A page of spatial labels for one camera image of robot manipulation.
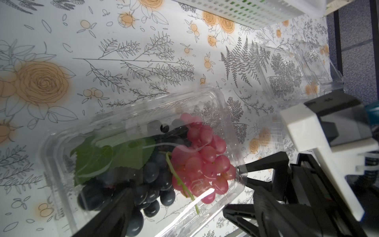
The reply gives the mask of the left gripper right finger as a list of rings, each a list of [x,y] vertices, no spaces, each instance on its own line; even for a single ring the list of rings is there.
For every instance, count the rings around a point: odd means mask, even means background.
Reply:
[[[254,191],[255,217],[262,237],[321,237],[322,232],[311,207],[281,204],[267,190]]]

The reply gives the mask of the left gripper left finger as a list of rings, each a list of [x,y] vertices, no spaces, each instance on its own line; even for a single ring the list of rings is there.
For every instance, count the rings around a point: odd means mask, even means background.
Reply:
[[[133,191],[126,188],[74,236],[125,237],[134,206]]]

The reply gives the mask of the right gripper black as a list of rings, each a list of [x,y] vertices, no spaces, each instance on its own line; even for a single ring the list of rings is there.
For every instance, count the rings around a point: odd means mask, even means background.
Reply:
[[[278,201],[294,208],[295,215],[317,237],[377,237],[379,235],[379,189],[374,185],[378,171],[346,178],[353,196],[364,209],[357,221],[336,188],[311,154],[298,154],[298,160],[289,167],[286,152],[277,152],[245,166],[240,174],[272,169],[271,181],[238,178],[238,182],[253,190],[263,188]],[[228,204],[223,216],[251,237],[260,237],[257,226],[245,220],[255,217],[253,204]]]

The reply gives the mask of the dark blue grape bunch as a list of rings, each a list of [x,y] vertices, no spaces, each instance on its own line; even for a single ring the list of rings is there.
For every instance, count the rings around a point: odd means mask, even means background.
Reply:
[[[82,210],[95,211],[97,215],[123,190],[132,189],[135,206],[125,237],[140,235],[145,218],[156,216],[162,205],[170,206],[176,198],[169,154],[176,142],[184,143],[182,136],[172,123],[159,120],[147,124],[147,134],[144,138],[102,146],[89,137],[72,150],[77,168],[98,162],[111,164],[104,171],[76,172],[75,184],[82,186],[77,197]]]

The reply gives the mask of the red grape bunch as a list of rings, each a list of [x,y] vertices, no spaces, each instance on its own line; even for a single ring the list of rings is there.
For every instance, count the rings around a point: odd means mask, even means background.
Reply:
[[[188,198],[199,197],[213,189],[201,200],[211,204],[216,196],[227,193],[229,182],[236,178],[236,167],[226,155],[226,141],[200,116],[183,113],[172,126],[178,129],[184,141],[183,144],[176,142],[169,155],[174,169],[173,188]]]

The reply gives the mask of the clear plastic clamshell container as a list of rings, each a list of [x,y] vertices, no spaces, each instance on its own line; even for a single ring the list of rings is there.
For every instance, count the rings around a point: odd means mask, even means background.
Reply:
[[[49,132],[38,150],[70,237],[192,237],[244,189],[219,89],[168,93]]]

